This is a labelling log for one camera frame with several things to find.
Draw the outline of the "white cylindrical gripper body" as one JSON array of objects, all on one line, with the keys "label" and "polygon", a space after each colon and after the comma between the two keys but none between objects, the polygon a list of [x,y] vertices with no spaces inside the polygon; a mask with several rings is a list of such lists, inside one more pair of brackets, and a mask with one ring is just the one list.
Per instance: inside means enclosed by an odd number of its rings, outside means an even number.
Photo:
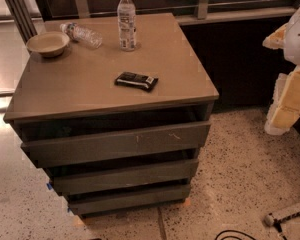
[{"label": "white cylindrical gripper body", "polygon": [[282,135],[300,118],[300,66],[289,74],[280,73],[274,87],[264,130],[270,135]]}]

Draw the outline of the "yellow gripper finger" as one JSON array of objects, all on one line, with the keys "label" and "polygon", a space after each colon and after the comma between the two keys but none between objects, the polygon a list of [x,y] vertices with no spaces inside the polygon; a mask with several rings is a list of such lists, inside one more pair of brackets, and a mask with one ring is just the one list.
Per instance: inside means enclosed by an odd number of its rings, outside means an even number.
[{"label": "yellow gripper finger", "polygon": [[284,47],[286,27],[287,24],[283,24],[272,34],[267,36],[262,42],[262,45],[266,48],[273,49],[273,50],[282,49]]}]

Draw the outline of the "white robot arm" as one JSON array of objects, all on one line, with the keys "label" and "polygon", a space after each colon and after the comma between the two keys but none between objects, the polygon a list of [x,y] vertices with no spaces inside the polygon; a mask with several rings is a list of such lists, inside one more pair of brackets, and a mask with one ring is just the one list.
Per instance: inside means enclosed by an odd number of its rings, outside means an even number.
[{"label": "white robot arm", "polygon": [[295,65],[289,74],[280,73],[273,91],[264,130],[270,135],[282,135],[300,118],[300,7],[262,45],[269,49],[282,49],[284,59]]}]

